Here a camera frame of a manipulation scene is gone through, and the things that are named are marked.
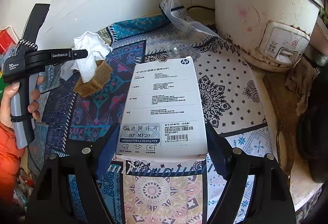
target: tissue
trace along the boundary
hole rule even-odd
[[[113,49],[100,38],[99,34],[85,32],[80,37],[74,38],[73,50],[86,49],[88,56],[83,59],[77,59],[66,62],[60,70],[60,77],[68,80],[73,75],[73,70],[77,69],[81,73],[84,83],[90,81],[95,75],[96,61],[104,60]]]

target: white product box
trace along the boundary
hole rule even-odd
[[[192,58],[135,66],[116,155],[127,160],[204,160],[207,141]]]

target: person's arm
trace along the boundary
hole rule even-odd
[[[43,77],[38,78],[37,84],[42,83]],[[0,106],[0,200],[5,204],[11,204],[14,195],[14,186],[21,158],[25,149],[18,149],[10,117],[10,100],[18,92],[19,83],[5,87]],[[39,90],[33,90],[31,98],[33,102],[28,106],[28,111],[35,119],[40,117],[37,111],[40,97]]]

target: brown tissue box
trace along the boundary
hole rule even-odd
[[[110,79],[110,75],[113,71],[110,65],[108,65],[105,60],[96,61],[96,64],[98,67],[93,78],[86,83],[83,83],[82,78],[79,78],[74,87],[74,91],[83,98],[104,88],[104,85]]]

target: metal bolt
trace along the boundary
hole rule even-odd
[[[270,154],[268,153],[267,154],[267,158],[270,159],[270,160],[274,160],[274,155],[273,154]]]
[[[89,154],[91,152],[91,149],[89,147],[85,147],[82,150],[82,154]]]
[[[242,153],[242,150],[240,148],[236,147],[236,148],[232,149],[232,152],[236,155],[240,155]]]
[[[52,153],[49,155],[49,159],[55,159],[57,157],[57,154],[56,153]]]

